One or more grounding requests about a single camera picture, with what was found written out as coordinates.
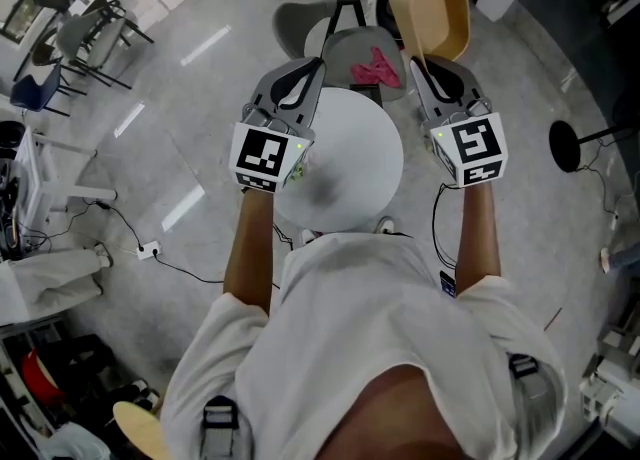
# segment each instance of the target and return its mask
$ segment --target person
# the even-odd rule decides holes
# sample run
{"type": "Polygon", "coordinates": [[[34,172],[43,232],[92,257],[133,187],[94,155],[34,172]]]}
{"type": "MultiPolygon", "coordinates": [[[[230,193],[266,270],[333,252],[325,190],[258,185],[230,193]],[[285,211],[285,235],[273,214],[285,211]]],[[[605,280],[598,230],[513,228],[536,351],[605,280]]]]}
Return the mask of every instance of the person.
{"type": "Polygon", "coordinates": [[[611,270],[626,268],[640,261],[640,242],[629,248],[611,254],[608,248],[600,250],[600,267],[604,273],[611,270]]]}
{"type": "Polygon", "coordinates": [[[223,295],[167,389],[173,457],[215,457],[203,409],[224,397],[233,458],[537,458],[564,416],[562,364],[501,277],[491,184],[464,194],[457,298],[389,219],[292,251],[272,295],[273,195],[248,190],[223,295]]]}
{"type": "Polygon", "coordinates": [[[0,263],[0,326],[51,316],[102,294],[93,282],[69,283],[113,265],[104,245],[0,263]]]}

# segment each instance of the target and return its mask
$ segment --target table leg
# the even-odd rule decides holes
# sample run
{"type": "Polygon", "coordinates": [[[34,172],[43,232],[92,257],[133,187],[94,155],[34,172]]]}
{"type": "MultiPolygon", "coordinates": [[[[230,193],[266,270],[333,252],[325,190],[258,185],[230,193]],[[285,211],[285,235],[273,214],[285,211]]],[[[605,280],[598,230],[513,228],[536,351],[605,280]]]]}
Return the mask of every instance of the table leg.
{"type": "Polygon", "coordinates": [[[41,144],[49,144],[53,147],[57,147],[58,149],[64,149],[65,151],[77,152],[79,154],[86,154],[87,156],[91,156],[92,158],[96,154],[98,154],[98,151],[96,151],[95,149],[83,149],[82,147],[76,147],[75,145],[65,144],[64,142],[53,140],[46,136],[40,135],[38,133],[33,133],[33,139],[37,140],[41,144]]]}
{"type": "Polygon", "coordinates": [[[76,186],[74,184],[52,181],[44,181],[42,183],[42,191],[49,195],[57,195],[61,197],[85,197],[87,199],[96,200],[115,200],[118,196],[115,190],[90,188],[88,186],[76,186]]]}

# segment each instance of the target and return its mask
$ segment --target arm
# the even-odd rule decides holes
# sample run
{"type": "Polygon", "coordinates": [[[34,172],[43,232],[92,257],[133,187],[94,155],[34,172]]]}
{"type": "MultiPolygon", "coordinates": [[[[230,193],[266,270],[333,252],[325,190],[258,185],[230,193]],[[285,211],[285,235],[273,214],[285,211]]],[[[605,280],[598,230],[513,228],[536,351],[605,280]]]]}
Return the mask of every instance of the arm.
{"type": "Polygon", "coordinates": [[[273,279],[273,195],[248,190],[224,276],[223,293],[269,314],[273,279]]]}
{"type": "Polygon", "coordinates": [[[500,275],[500,253],[493,210],[491,183],[465,189],[462,234],[456,269],[456,292],[481,281],[486,275],[500,275]]]}

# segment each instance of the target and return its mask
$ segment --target pink cloth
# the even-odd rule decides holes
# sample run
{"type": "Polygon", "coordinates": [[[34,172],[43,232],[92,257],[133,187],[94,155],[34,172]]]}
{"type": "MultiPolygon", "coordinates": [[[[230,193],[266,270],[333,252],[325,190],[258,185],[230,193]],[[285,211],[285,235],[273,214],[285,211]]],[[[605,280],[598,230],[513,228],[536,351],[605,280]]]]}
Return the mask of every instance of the pink cloth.
{"type": "Polygon", "coordinates": [[[380,48],[371,48],[373,53],[373,62],[371,65],[353,64],[351,66],[351,75],[358,85],[376,85],[383,83],[391,88],[400,88],[402,83],[398,77],[398,73],[387,60],[380,48]]]}

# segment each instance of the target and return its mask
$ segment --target white t-shirt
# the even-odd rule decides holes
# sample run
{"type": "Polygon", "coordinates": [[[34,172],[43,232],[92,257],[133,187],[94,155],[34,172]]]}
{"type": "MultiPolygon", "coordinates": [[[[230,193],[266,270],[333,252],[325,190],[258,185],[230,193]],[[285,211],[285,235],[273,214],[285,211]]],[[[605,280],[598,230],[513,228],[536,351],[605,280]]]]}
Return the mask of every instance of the white t-shirt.
{"type": "Polygon", "coordinates": [[[566,400],[562,365],[511,286],[486,277],[453,299],[432,280],[411,238],[330,234],[287,256],[270,319],[230,294],[217,299],[167,391],[173,456],[198,460],[205,403],[231,389],[256,460],[312,460],[372,379],[410,364],[466,455],[515,458],[507,353],[561,381],[550,441],[566,400]]]}

